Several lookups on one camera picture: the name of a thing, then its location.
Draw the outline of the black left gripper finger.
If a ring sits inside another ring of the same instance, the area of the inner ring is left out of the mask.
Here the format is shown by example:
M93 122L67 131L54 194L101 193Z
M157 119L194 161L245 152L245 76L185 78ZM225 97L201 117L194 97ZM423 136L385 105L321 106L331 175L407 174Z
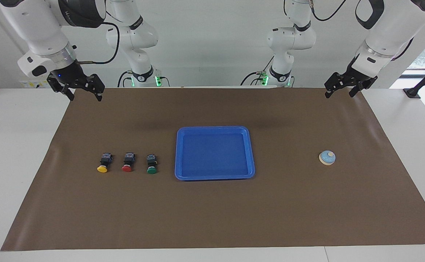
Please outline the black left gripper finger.
M329 99L333 93L341 88L344 88L343 76L339 73L334 72L324 83L324 87L326 88L325 97Z
M354 80L353 88L351 88L351 91L349 91L349 96L353 98L357 93L361 92L362 90L369 89L377 79L378 76L374 78L369 78L365 81Z

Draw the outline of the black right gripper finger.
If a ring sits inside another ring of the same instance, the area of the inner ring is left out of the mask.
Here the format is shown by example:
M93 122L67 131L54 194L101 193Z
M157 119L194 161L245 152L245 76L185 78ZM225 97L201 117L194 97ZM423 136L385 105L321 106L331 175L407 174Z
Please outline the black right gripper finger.
M53 75L48 75L47 82L55 93L61 93L65 95L70 101L74 100L74 93L69 90L67 84L62 86L61 83Z
M84 80L84 90L92 93L99 102L103 99L105 88L97 74L87 76Z

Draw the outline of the light blue call bell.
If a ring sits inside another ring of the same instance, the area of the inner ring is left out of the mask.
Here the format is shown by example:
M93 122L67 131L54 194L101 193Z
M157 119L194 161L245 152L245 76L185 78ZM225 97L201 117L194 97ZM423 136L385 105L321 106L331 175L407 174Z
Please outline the light blue call bell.
M326 165L326 166L330 166L332 164L334 164L334 162L336 161L336 155L333 151L330 150L325 150L322 151L319 154L319 161L322 162L322 164Z

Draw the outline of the yellow push button switch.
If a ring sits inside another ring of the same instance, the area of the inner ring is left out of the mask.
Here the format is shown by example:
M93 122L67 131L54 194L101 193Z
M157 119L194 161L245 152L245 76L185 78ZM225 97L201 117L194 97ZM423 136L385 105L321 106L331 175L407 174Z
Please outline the yellow push button switch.
M100 165L96 168L96 170L101 173L106 173L112 161L113 155L111 153L103 153L100 159Z

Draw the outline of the red push button switch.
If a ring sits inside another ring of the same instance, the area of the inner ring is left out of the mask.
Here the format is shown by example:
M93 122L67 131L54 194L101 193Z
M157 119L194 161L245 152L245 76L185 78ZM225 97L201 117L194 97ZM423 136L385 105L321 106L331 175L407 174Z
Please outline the red push button switch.
M136 161L135 153L127 152L124 155L124 164L122 166L122 170L125 172L131 172L135 161Z

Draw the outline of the green push button switch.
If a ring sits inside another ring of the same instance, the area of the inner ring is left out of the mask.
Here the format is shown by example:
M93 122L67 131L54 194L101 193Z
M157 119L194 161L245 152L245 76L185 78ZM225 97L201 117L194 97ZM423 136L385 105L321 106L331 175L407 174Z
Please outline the green push button switch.
M146 161L147 161L147 173L148 174L156 174L157 173L156 166L158 165L156 155L155 154L147 155Z

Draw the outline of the blue plastic tray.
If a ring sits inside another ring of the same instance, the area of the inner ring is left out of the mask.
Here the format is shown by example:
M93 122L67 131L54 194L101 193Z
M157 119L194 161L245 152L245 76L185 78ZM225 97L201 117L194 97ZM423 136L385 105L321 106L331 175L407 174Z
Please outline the blue plastic tray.
M250 179L255 175L250 132L244 126L182 127L174 167L180 181Z

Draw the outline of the black slanted stand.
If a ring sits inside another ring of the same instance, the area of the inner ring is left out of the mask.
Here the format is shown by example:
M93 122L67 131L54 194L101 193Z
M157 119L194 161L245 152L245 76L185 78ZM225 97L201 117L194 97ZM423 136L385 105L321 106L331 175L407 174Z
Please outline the black slanted stand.
M420 99L421 97L418 95L418 93L423 86L425 86L425 77L413 88L404 88L403 91L408 98Z

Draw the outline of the brown table mat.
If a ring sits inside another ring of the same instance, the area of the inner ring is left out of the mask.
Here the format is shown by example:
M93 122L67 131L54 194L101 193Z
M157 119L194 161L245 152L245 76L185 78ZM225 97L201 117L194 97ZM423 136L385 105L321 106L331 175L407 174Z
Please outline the brown table mat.
M75 92L2 246L144 249L425 244L425 202L362 94L319 88ZM180 181L176 133L244 126L256 172ZM319 161L330 150L336 161ZM113 161L96 170L103 153ZM133 152L131 172L122 170ZM157 173L147 173L155 154Z

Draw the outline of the white wall power box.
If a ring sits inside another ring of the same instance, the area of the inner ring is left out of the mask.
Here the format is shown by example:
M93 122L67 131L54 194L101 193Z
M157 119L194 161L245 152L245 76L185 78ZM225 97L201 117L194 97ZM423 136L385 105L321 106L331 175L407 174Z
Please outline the white wall power box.
M23 88L51 88L47 81L43 80L26 80L20 81Z

